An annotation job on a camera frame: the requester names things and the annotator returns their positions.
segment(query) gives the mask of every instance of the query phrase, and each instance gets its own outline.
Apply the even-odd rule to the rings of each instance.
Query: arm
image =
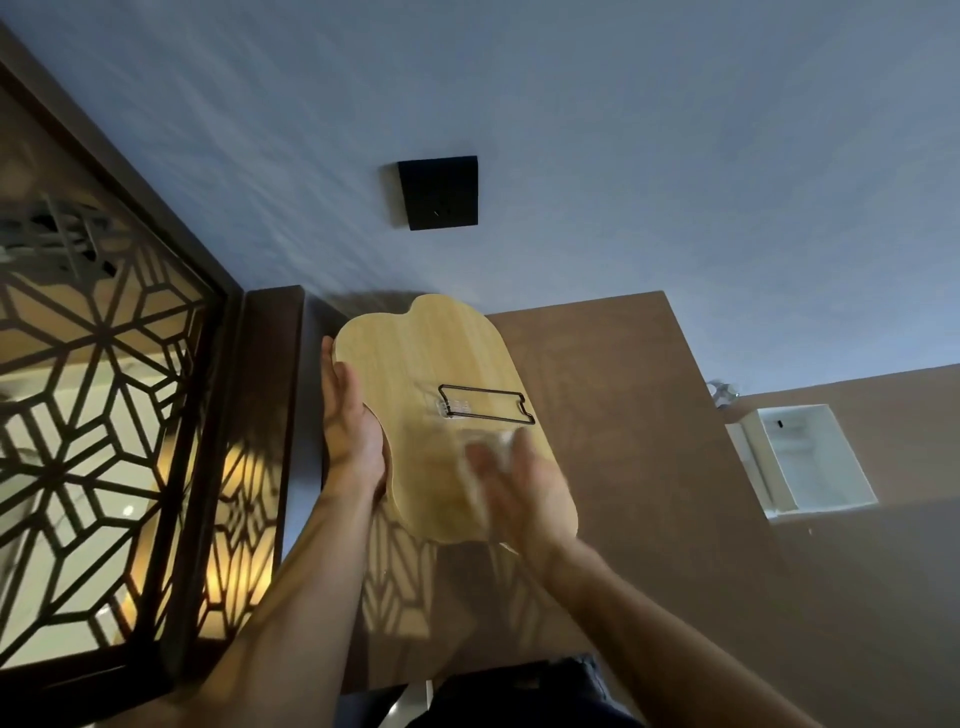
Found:
[[[274,583],[189,700],[163,698],[111,725],[324,726],[333,723],[363,586],[372,509],[384,475],[383,433],[356,373],[324,339],[321,496]]]
[[[654,725],[816,726],[817,723],[693,627],[617,576],[557,517],[566,481],[521,428],[512,471],[470,445],[492,523],[576,620]]]

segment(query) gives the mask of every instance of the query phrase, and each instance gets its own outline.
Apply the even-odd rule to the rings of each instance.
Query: brown tabletop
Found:
[[[582,538],[748,663],[769,663],[771,605],[791,587],[666,297],[490,319],[569,479]],[[588,649],[509,552],[420,543],[382,510],[362,612],[345,692]]]

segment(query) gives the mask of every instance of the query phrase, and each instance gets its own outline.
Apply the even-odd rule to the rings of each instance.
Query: person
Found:
[[[383,433],[363,403],[357,374],[348,364],[334,364],[331,350],[327,337],[321,368],[328,476],[274,583],[196,692],[135,708],[114,718],[109,724],[114,728],[332,724],[386,466]],[[466,455],[483,483],[499,538],[579,624],[644,721],[654,726],[817,725],[563,529],[564,476],[534,452],[523,428],[514,438],[509,473],[498,469],[483,446],[468,446]],[[595,672],[590,660],[581,666]],[[481,691],[468,688],[474,677],[481,680]],[[602,681],[594,685],[603,692]],[[479,673],[444,683],[414,724],[638,725],[603,697],[518,690],[516,681]]]

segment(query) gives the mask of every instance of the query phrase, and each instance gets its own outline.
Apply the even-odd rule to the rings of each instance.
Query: hand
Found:
[[[363,489],[375,493],[386,474],[383,429],[363,403],[363,387],[356,370],[343,361],[333,363],[333,339],[324,337],[321,354],[324,388],[324,438],[330,457],[327,482],[348,473]]]
[[[514,435],[511,471],[503,473],[490,448],[467,445],[467,460],[483,483],[491,524],[497,537],[515,550],[538,577],[553,557],[576,542],[570,532],[566,478],[551,460],[534,450],[530,432]]]

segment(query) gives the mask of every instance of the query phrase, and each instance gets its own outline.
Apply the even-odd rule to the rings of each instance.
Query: person's left arm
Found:
[[[250,621],[200,690],[110,722],[126,725],[325,726],[333,722],[384,476],[383,432],[348,365],[324,339],[326,485]]]

